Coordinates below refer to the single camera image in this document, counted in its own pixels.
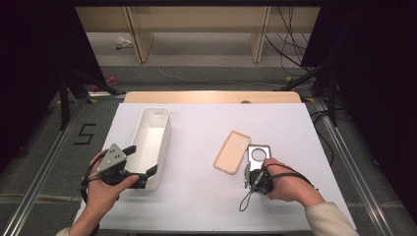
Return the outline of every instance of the white plastic bin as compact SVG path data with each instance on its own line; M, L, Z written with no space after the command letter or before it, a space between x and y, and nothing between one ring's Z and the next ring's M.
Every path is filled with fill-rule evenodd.
M155 190L159 186L170 133L167 108L147 107L143 110L132 140L136 152L128 156L125 169L131 173L145 174L157 165L156 174L148 178L145 190Z

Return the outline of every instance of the orange phone case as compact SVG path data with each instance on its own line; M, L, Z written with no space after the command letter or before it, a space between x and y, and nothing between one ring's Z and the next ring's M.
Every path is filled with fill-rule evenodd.
M214 167L228 174L236 173L250 142L251 138L249 136L232 131L224 142L214 162Z

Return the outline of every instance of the white paper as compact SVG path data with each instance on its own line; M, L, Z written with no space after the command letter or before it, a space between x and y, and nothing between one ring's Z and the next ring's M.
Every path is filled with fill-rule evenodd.
M272 157L305 175L354 225L304 104L122 103L103 147L128 147L146 107L170 111L171 137L160 185L153 192L126 190L100 228L173 233L310 230L298 203L254 193L249 207L239 211L249 192L244 188L247 153L234 175L213 166L232 130L250 136L253 145L269 145Z

